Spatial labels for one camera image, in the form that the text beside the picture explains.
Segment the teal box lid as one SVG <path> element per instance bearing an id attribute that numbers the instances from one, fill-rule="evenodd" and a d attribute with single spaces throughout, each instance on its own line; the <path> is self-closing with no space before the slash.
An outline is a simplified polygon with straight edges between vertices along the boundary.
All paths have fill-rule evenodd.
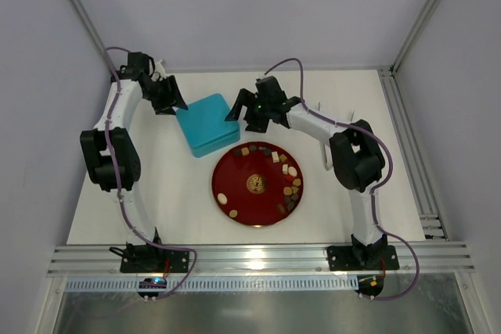
<path id="1" fill-rule="evenodd" d="M 214 93 L 190 103 L 187 110 L 176 110 L 175 116 L 183 134 L 189 129 L 240 128 L 237 121 L 225 121 L 229 111 L 225 98 L 220 93 Z"/>

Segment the metal tongs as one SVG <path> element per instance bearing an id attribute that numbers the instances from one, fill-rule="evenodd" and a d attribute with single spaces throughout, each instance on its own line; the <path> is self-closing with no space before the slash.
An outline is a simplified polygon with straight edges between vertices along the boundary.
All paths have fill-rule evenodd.
<path id="1" fill-rule="evenodd" d="M 343 121 L 347 121 L 348 123 L 351 123 L 354 120 L 355 117 L 355 109 L 351 109 L 348 113 L 346 113 L 341 119 Z M 332 158 L 327 156 L 327 148 L 323 143 L 319 143 L 319 149 L 320 149 L 320 154 L 323 162 L 324 169 L 326 171 L 331 171 L 333 170 L 333 162 Z"/>

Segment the teal chocolate box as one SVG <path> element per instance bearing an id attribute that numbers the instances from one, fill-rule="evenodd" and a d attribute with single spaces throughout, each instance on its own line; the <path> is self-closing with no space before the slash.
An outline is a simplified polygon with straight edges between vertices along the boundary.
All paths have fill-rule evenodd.
<path id="1" fill-rule="evenodd" d="M 222 128 L 189 129 L 184 133 L 191 153 L 201 158 L 223 149 L 240 140 L 240 129 L 223 130 Z"/>

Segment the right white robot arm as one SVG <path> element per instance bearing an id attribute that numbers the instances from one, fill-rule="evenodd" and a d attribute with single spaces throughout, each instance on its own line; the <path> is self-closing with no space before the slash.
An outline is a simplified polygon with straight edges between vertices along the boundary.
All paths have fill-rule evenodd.
<path id="1" fill-rule="evenodd" d="M 303 97 L 287 97 L 275 77 L 257 81 L 256 89 L 240 89 L 226 120 L 243 118 L 247 131 L 256 133 L 265 133 L 274 122 L 328 147 L 335 177 L 348 190 L 353 217 L 351 245 L 326 250 L 329 269 L 379 269 L 388 247 L 377 218 L 377 190 L 386 162 L 370 125 L 364 120 L 346 124 L 308 108 Z"/>

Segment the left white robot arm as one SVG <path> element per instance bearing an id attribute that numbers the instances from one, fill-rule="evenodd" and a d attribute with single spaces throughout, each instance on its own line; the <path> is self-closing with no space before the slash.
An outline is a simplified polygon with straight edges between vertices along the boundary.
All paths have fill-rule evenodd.
<path id="1" fill-rule="evenodd" d="M 156 115 L 186 109 L 174 76 L 167 75 L 152 56 L 128 52 L 126 64 L 109 60 L 110 91 L 103 115 L 80 134 L 85 166 L 91 182 L 107 192 L 119 207 L 129 239 L 109 251 L 120 257 L 122 273 L 183 273 L 192 251 L 165 246 L 149 219 L 139 192 L 142 166 L 129 129 L 138 104 L 147 101 Z"/>

